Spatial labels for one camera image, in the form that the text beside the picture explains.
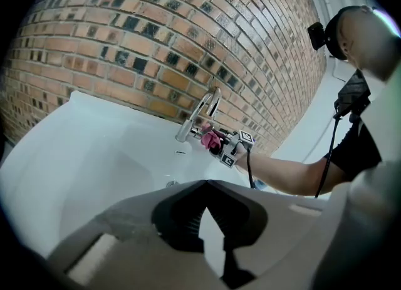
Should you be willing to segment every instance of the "person's arm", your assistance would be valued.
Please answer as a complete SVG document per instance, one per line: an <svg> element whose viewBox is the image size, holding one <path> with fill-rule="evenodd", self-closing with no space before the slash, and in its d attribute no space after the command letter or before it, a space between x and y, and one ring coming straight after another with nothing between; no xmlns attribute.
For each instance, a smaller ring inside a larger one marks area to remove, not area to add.
<svg viewBox="0 0 401 290"><path fill-rule="evenodd" d="M246 157L245 153L237 161L237 165L245 170L247 170ZM315 195L325 169L326 159L303 164L251 153L250 164L252 175L274 189L288 194ZM330 192L335 185L346 181L344 171L331 163L321 194Z"/></svg>

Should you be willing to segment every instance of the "faucet spout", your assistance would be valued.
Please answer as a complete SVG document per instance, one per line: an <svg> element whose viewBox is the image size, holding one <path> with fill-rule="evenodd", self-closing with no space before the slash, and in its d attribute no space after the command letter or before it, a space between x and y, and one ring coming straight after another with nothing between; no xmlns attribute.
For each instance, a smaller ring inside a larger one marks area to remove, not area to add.
<svg viewBox="0 0 401 290"><path fill-rule="evenodd" d="M195 120L198 117L199 113L205 106L205 104L210 100L209 106L207 107L206 114L210 117L213 117L217 108L219 107L221 100L221 90L218 87L212 87L205 93L200 102L192 111L192 114L185 122L181 125L180 130L178 131L175 138L179 142L185 142L187 140L187 136L189 132L192 130Z"/></svg>

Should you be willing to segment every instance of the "pink cloth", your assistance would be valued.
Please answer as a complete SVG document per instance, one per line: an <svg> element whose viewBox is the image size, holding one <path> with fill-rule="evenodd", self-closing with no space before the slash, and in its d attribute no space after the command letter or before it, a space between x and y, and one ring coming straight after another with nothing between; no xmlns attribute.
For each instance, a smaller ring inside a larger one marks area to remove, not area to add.
<svg viewBox="0 0 401 290"><path fill-rule="evenodd" d="M202 131L206 130L208 127L210 127L209 124L204 125L202 127ZM206 149L210 148L216 148L216 147L221 147L220 143L220 138L214 133L213 131L210 131L209 133L206 133L200 140L201 144L206 147Z"/></svg>

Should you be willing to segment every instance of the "sink drain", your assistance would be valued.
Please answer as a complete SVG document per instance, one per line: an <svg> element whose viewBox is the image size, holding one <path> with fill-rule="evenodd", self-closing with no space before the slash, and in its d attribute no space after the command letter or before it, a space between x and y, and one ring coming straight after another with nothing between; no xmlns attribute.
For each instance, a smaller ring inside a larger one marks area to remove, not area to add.
<svg viewBox="0 0 401 290"><path fill-rule="evenodd" d="M166 187L172 187L173 185L176 185L176 184L179 184L179 183L176 180L173 180L173 181L167 182Z"/></svg>

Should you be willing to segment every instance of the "white sink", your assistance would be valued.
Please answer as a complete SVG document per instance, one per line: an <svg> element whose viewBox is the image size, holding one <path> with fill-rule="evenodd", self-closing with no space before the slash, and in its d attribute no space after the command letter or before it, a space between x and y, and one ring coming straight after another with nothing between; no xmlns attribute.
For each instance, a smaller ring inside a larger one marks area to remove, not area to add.
<svg viewBox="0 0 401 290"><path fill-rule="evenodd" d="M74 92L37 124L0 168L1 200L21 241L47 256L119 200L200 179L249 186L180 125Z"/></svg>

